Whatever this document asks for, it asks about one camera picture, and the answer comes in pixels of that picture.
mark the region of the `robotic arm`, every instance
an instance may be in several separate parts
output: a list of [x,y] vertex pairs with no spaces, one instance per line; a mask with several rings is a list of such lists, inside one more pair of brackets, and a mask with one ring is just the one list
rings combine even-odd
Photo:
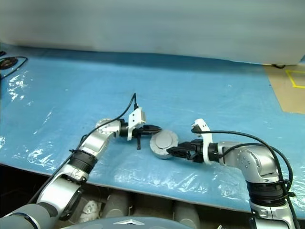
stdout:
[[[209,131],[203,119],[193,125],[194,132]],[[213,143],[212,134],[200,134],[202,139],[184,142],[167,149],[172,156],[187,158],[198,163],[218,162],[222,166],[241,170],[250,196],[253,214],[251,229],[295,229],[292,210],[286,200],[283,182],[279,178],[271,152],[260,146],[238,146],[238,142]]]
[[27,204],[0,219],[1,228],[51,229],[60,220],[68,220],[81,198],[82,185],[106,150],[109,140],[126,136],[127,140],[138,139],[161,131],[153,125],[143,125],[145,114],[140,107],[123,119],[102,119],[93,132],[85,135],[72,156],[40,193],[36,204]]

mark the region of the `blue plastic sheet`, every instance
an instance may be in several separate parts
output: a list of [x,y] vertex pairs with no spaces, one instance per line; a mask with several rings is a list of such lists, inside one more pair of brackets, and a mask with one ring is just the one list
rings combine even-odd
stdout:
[[[195,139],[191,124],[203,118],[213,130],[247,132],[280,149],[294,169],[297,215],[305,218],[305,116],[281,110],[262,66],[157,54],[2,48],[29,61],[1,81],[0,163],[51,174],[82,135],[100,119],[120,114],[136,92],[147,123],[174,131],[180,141]],[[252,142],[231,135],[213,138]],[[250,210],[238,169],[160,160],[148,138],[142,150],[136,140],[112,140],[89,182]]]

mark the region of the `silver robotic arm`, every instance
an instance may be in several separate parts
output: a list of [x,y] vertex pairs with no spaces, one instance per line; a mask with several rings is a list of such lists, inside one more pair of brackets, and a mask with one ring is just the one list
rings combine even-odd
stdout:
[[161,131],[157,126],[142,126],[145,122],[145,114],[138,106],[129,115],[127,123],[123,119],[98,122],[96,128],[83,137],[77,149],[72,150],[70,159],[54,174],[36,203],[22,206],[0,218],[1,228],[51,229],[59,219],[69,219],[81,198],[82,185],[88,180],[111,138],[124,136],[131,140],[135,137],[139,149],[141,135]]
[[180,143],[167,149],[169,154],[198,163],[218,162],[222,166],[240,169],[250,197],[251,229],[297,229],[292,214],[294,210],[287,202],[285,184],[280,180],[275,158],[265,146],[238,147],[238,142],[213,143],[209,133],[212,131],[203,119],[196,120],[192,127],[193,132],[203,139]]

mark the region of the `gray disc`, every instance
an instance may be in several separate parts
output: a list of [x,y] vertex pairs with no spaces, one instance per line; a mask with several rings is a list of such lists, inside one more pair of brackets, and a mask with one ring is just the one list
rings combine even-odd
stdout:
[[178,146],[178,136],[173,131],[162,130],[152,136],[149,145],[154,154],[160,159],[172,157],[166,150]]

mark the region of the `dark floor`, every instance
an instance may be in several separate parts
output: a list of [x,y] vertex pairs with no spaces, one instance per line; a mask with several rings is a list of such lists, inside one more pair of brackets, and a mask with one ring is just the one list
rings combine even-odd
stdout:
[[[0,166],[0,178],[0,217],[26,204],[47,179],[46,176],[7,166]],[[111,192],[107,188],[92,185],[86,185],[84,190],[84,196],[89,199],[107,199]],[[131,195],[134,205],[132,215],[172,219],[172,200],[136,193],[131,193]],[[196,208],[202,229],[217,229],[220,224],[225,229],[249,228],[250,214],[199,205]],[[68,222],[59,223],[58,228],[68,224]],[[304,222],[301,222],[301,228],[305,229]]]

